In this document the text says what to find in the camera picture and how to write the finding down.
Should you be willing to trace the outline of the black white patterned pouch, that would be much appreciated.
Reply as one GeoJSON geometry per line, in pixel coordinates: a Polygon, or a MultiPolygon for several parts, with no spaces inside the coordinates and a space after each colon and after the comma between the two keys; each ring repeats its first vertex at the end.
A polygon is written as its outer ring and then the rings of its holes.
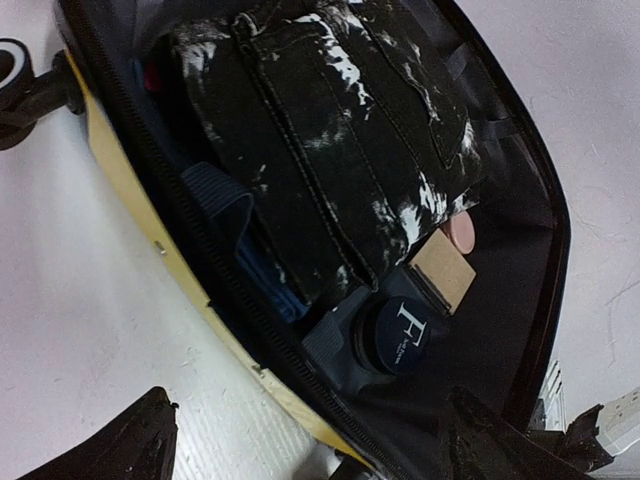
{"type": "Polygon", "coordinates": [[[487,173],[462,97],[398,1],[223,2],[165,34],[220,167],[305,304],[377,288],[487,173]]]}

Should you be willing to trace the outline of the yellow Pikachu suitcase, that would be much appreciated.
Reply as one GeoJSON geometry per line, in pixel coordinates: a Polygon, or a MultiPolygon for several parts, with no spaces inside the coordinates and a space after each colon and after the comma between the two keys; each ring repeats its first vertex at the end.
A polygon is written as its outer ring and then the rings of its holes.
{"type": "Polygon", "coordinates": [[[223,2],[60,1],[63,49],[36,75],[27,46],[1,41],[1,146],[23,142],[60,108],[85,117],[91,150],[191,304],[245,368],[306,431],[334,449],[339,479],[447,479],[444,415],[455,388],[525,434],[549,363],[564,291],[570,225],[554,165],[529,112],[453,1],[398,1],[437,49],[467,108],[486,165],[476,204],[476,272],[444,315],[406,265],[377,288],[306,305],[287,324],[218,238],[169,161],[129,61],[170,58],[176,22],[223,2]],[[408,296],[432,311],[417,369],[379,374],[358,361],[352,327],[379,298],[408,296]]]}

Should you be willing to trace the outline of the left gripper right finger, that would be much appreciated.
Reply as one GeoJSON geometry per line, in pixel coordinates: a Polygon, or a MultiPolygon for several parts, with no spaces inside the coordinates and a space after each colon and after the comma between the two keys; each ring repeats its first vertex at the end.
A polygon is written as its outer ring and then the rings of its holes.
{"type": "Polygon", "coordinates": [[[566,432],[514,429],[470,391],[451,391],[444,415],[447,479],[587,479],[600,468],[598,405],[566,432]]]}

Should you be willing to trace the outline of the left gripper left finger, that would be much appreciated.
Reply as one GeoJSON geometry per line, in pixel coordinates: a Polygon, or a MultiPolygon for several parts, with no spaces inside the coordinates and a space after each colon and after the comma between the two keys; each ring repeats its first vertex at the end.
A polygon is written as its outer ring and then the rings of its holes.
{"type": "Polygon", "coordinates": [[[179,405],[155,386],[90,438],[23,475],[23,480],[170,480],[179,405]]]}

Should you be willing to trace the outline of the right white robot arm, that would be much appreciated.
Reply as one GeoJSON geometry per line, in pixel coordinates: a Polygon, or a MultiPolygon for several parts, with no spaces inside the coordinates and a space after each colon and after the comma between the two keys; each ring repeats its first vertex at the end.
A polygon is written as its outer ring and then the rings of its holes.
{"type": "Polygon", "coordinates": [[[579,415],[565,432],[565,461],[591,473],[639,443],[639,388],[579,415]]]}

